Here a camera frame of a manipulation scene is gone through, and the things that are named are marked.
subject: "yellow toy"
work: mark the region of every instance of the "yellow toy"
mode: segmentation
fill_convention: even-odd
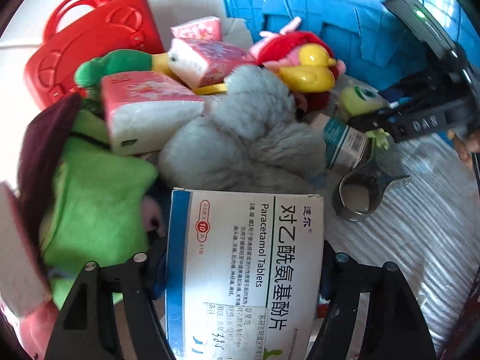
[[[278,70],[282,81],[293,92],[327,92],[335,86],[335,77],[329,67],[337,61],[330,58],[319,44],[309,43],[298,51],[298,66],[284,66]]]
[[[349,85],[340,92],[340,115],[346,123],[353,116],[368,114],[385,106],[386,100],[370,88]]]
[[[192,89],[192,91],[196,95],[204,96],[204,95],[217,95],[219,93],[225,93],[228,91],[228,89],[227,89],[227,85],[222,83],[222,84],[202,86],[200,88]]]

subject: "red handle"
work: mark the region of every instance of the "red handle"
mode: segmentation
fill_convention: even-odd
[[[72,0],[64,0],[57,9],[50,15],[49,21],[46,22],[45,30],[43,31],[43,42],[48,41],[57,32],[58,24],[70,9],[79,5],[90,5],[93,9],[98,8],[110,0],[78,0],[69,4]]]

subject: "blue stripe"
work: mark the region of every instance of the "blue stripe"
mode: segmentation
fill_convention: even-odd
[[[183,280],[187,224],[191,192],[172,192],[169,246],[166,255],[166,334],[170,347],[181,359],[185,356],[183,340]]]

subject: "screw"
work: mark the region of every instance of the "screw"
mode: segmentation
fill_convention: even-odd
[[[97,268],[97,263],[95,261],[89,261],[85,264],[86,271],[93,271],[95,268]]]
[[[133,261],[136,263],[143,263],[147,259],[147,255],[145,253],[137,253],[133,257]]]
[[[341,253],[340,252],[340,253],[337,253],[335,258],[337,259],[337,261],[339,263],[346,263],[350,259],[350,256],[346,253]]]
[[[398,271],[398,265],[391,261],[387,261],[385,263],[385,268],[388,269],[390,272]]]

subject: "dark red fabric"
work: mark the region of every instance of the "dark red fabric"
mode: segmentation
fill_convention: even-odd
[[[53,199],[52,178],[82,98],[74,93],[42,111],[28,125],[18,163],[20,210],[28,236],[38,247],[38,230]]]
[[[330,101],[330,92],[305,93],[307,99],[308,112],[323,110]]]

